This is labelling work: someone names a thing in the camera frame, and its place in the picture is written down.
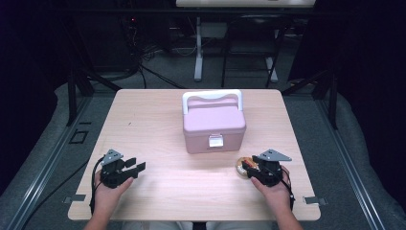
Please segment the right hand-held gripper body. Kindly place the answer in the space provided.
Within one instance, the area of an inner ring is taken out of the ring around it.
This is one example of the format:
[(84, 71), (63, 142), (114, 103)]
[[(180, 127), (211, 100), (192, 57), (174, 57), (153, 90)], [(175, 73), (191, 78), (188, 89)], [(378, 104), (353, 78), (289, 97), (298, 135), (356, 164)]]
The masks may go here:
[(266, 150), (258, 155), (261, 160), (257, 167), (248, 171), (248, 177), (255, 177), (263, 185), (272, 187), (282, 181), (281, 161), (291, 161), (292, 158), (274, 149)]

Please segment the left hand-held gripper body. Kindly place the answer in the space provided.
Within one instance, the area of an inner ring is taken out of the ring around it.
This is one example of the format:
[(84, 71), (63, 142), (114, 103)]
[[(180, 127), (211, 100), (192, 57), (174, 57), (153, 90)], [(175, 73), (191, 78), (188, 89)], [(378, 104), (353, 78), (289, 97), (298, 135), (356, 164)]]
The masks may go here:
[(129, 176), (127, 171), (132, 169), (124, 166), (123, 155), (110, 149), (101, 161), (101, 182), (109, 188), (117, 188), (123, 184)]

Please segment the pink storage box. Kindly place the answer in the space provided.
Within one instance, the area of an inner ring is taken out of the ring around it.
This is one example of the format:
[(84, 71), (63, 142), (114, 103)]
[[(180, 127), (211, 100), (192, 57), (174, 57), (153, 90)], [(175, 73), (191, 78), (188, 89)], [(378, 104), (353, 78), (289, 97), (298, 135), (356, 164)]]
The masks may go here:
[(188, 153), (240, 149), (246, 130), (240, 90), (186, 92), (182, 112)]

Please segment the person's left hand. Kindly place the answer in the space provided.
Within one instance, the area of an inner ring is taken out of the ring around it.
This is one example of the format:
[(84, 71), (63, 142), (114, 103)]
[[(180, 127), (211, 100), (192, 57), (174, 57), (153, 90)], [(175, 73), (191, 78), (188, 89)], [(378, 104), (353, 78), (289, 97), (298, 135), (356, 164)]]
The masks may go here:
[(129, 177), (123, 184), (119, 185), (117, 188), (111, 189), (106, 187), (101, 181), (101, 175), (97, 172), (95, 176), (95, 208), (94, 213), (113, 212), (118, 205), (118, 202), (124, 192), (133, 183), (133, 178)]

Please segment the person's right hand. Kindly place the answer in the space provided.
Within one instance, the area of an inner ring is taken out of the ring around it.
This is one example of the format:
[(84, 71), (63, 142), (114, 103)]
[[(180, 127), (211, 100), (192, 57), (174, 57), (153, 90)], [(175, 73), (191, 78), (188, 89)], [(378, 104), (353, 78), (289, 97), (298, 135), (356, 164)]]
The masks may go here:
[(267, 187), (255, 177), (251, 178), (251, 182), (262, 193), (274, 216), (292, 212), (290, 192), (287, 189), (287, 186), (290, 185), (289, 170), (285, 166), (282, 166), (282, 181), (275, 186)]

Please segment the person's white clothing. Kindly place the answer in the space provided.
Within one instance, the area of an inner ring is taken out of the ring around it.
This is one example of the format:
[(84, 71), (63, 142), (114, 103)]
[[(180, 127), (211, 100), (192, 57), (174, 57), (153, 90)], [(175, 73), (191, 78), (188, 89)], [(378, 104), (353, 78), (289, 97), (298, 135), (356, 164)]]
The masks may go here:
[(121, 230), (273, 230), (272, 221), (127, 221)]

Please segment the black metal stand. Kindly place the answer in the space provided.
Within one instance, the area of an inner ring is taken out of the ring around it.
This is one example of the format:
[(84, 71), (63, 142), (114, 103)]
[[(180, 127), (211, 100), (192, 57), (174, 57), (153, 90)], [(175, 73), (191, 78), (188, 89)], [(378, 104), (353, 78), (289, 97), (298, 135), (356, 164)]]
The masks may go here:
[(337, 86), (338, 78), (333, 70), (324, 70), (314, 76), (300, 80), (293, 86), (282, 91), (284, 96), (291, 95), (296, 91), (304, 88), (305, 86), (316, 83), (311, 96), (314, 100), (323, 100), (325, 96), (328, 98), (328, 107), (327, 107), (327, 119), (331, 126), (336, 129), (336, 108), (337, 108)]
[(61, 19), (61, 24), (66, 34), (67, 54), (71, 63), (71, 71), (67, 78), (69, 102), (67, 126), (70, 126), (78, 117), (77, 89), (84, 97), (92, 97), (95, 89), (90, 80), (97, 81), (114, 92), (119, 91), (121, 87), (96, 73), (75, 20), (67, 16)]

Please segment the short white desk leg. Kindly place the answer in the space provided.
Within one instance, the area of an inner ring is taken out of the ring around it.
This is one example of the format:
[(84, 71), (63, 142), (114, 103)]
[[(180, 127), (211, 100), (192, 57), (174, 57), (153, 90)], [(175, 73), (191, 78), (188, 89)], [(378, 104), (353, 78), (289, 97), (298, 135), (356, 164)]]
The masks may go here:
[(270, 81), (272, 83), (277, 83), (279, 81), (276, 70), (275, 70), (275, 66), (274, 66), (274, 62), (273, 59), (271, 57), (267, 57), (265, 59), (266, 61), (266, 66), (268, 68), (269, 71), (269, 75), (270, 75)]

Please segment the black chair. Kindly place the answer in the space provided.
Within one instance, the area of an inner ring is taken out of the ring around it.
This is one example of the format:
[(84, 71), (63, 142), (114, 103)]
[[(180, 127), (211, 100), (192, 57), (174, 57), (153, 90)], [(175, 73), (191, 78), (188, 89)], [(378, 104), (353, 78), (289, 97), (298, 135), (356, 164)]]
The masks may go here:
[(281, 14), (243, 15), (230, 21), (221, 50), (221, 86), (225, 86), (228, 78), (263, 72), (268, 88), (271, 81), (265, 59), (272, 58), (276, 70), (282, 42), (292, 22)]

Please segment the long white desk leg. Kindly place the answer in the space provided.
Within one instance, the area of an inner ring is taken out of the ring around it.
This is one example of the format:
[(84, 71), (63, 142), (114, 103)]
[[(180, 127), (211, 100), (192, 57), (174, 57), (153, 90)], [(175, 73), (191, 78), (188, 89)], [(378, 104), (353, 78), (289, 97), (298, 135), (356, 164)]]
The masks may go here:
[(203, 54), (202, 54), (201, 20), (199, 17), (196, 18), (195, 37), (196, 37), (196, 58), (193, 79), (195, 81), (202, 81)]

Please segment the white desk top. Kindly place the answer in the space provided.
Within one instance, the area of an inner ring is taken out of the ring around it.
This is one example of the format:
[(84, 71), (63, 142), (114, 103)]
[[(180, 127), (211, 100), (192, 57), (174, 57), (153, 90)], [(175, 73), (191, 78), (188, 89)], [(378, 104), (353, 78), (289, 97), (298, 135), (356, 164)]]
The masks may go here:
[(312, 8), (316, 0), (176, 0), (184, 8)]

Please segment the grey table bracket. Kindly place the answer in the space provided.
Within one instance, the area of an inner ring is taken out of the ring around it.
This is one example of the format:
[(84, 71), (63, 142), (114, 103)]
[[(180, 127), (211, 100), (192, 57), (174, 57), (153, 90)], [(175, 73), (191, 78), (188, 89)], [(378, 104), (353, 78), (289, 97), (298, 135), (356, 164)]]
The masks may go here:
[(327, 200), (323, 197), (304, 196), (303, 200), (304, 200), (305, 204), (315, 204), (315, 205), (319, 205), (319, 206), (327, 205)]
[(70, 204), (72, 202), (75, 201), (84, 201), (86, 198), (86, 195), (70, 195), (70, 196), (66, 196), (62, 202), (65, 204)]

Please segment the aluminium floor rail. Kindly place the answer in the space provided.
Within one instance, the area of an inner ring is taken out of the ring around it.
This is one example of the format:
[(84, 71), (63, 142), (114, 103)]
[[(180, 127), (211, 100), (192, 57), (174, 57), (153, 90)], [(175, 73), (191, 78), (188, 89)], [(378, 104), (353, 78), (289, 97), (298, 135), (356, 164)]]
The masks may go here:
[(360, 208), (366, 218), (368, 225), (371, 230), (386, 230), (384, 223), (379, 216), (375, 205), (372, 202), (372, 198), (368, 193), (358, 170), (352, 162), (348, 149), (340, 135), (338, 129), (335, 129), (328, 119), (327, 115), (327, 105), (324, 101), (316, 101), (316, 106), (318, 107), (324, 122), (327, 124), (327, 129), (334, 140), (336, 148), (338, 149), (338, 158), (344, 168), (345, 174), (349, 180), (351, 188), (356, 196)]
[(20, 170), (0, 198), (0, 211), (7, 220), (3, 230), (21, 230), (24, 222), (34, 209), (39, 197), (46, 187), (57, 163), (60, 160), (62, 149), (67, 145), (68, 139), (74, 135), (78, 119), (85, 112), (92, 98), (84, 97), (75, 105), (77, 114), (72, 121), (65, 122), (69, 117), (66, 105), (60, 101), (56, 112), (47, 125), (32, 152), (23, 163)]

